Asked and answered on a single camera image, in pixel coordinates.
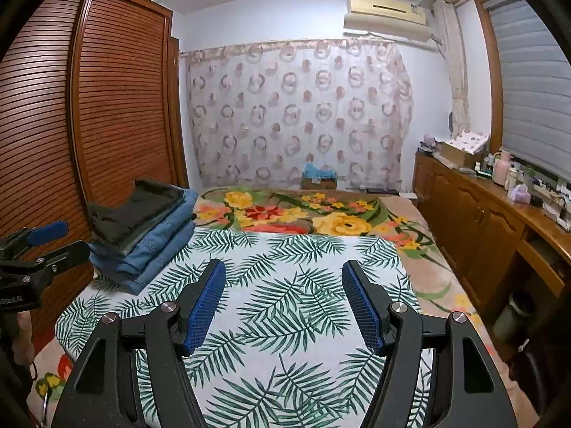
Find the air conditioner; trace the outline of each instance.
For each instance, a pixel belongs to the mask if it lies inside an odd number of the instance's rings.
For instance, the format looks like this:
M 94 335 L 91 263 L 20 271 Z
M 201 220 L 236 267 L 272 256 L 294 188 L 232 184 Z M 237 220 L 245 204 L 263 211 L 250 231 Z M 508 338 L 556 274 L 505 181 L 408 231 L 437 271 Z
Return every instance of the air conditioner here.
M 349 0 L 345 29 L 428 41 L 432 30 L 426 25 L 424 10 L 399 0 Z

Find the beige curtain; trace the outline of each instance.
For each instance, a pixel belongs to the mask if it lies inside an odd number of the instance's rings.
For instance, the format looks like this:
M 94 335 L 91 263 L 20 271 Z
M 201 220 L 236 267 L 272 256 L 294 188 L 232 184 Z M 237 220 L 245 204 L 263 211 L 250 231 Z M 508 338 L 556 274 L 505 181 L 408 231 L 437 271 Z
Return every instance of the beige curtain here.
M 444 57 L 448 64 L 452 86 L 452 136 L 456 138 L 462 132 L 470 131 L 464 42 L 454 6 L 444 0 L 436 0 L 432 8 L 442 35 Z
M 352 185 L 399 189 L 413 101 L 392 42 L 280 41 L 187 56 L 206 186 L 295 188 L 313 163 Z

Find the pink bottle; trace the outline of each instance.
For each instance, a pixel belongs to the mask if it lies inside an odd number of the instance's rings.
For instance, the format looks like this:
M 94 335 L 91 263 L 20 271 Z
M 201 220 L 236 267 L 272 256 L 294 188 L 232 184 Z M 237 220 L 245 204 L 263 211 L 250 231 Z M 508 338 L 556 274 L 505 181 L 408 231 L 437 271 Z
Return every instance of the pink bottle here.
M 502 187 L 505 185 L 505 181 L 507 179 L 507 173 L 511 168 L 511 165 L 509 163 L 511 158 L 512 155 L 508 151 L 502 151 L 500 159 L 496 161 L 496 165 L 494 166 L 494 171 L 492 173 L 492 180 L 498 185 L 501 185 Z

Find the white wall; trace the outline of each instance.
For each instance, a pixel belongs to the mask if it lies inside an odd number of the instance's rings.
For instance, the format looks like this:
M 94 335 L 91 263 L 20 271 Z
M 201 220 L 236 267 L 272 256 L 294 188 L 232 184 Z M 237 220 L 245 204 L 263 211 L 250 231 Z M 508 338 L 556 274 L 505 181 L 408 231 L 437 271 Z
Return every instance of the white wall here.
M 474 0 L 456 8 L 468 73 L 468 109 L 472 132 L 490 133 L 492 128 L 492 88 L 484 31 Z
M 347 0 L 237 0 L 187 15 L 181 50 L 269 40 L 343 38 L 346 12 Z M 415 102 L 401 155 L 403 190 L 410 190 L 415 151 L 422 136 L 449 135 L 452 94 L 446 63 L 440 53 L 399 46 Z M 188 122 L 188 116 L 182 115 L 187 108 L 186 104 L 182 106 L 183 98 L 186 94 L 181 94 L 181 117 Z M 187 141 L 190 142 L 190 136 L 185 138 Z
M 179 39 L 179 50 L 183 50 L 186 38 L 186 21 L 185 17 L 177 12 L 172 12 L 172 28 L 171 35 Z M 188 185 L 197 192 L 203 188 L 201 176 L 198 173 L 198 165 L 196 164 L 196 156 L 194 154 L 194 145 L 192 144 L 192 136 L 190 132 L 190 123 L 188 121 L 188 102 L 186 100 L 186 58 L 179 59 L 179 98 L 181 101 L 181 129 L 182 141 L 185 150 L 186 172 L 188 174 Z

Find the bed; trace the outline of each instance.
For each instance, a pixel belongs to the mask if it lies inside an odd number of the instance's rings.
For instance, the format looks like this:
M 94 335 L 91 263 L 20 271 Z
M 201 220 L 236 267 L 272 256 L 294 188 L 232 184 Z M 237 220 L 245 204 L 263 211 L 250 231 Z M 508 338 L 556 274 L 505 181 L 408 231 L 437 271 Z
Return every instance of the bed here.
M 174 299 L 217 257 L 228 269 L 227 288 L 204 346 L 185 362 L 208 423 L 359 426 L 383 360 L 365 347 L 340 286 L 342 264 L 357 259 L 395 300 L 435 316 L 464 311 L 506 374 L 480 317 L 408 200 L 214 188 L 202 194 L 195 213 L 198 228 L 189 244 L 139 296 L 100 279 L 66 309 L 55 331 L 73 360 L 102 314 L 147 313 Z M 423 423 L 430 354 L 423 351 L 408 426 Z M 158 426 L 144 352 L 138 354 L 138 377 L 146 421 Z

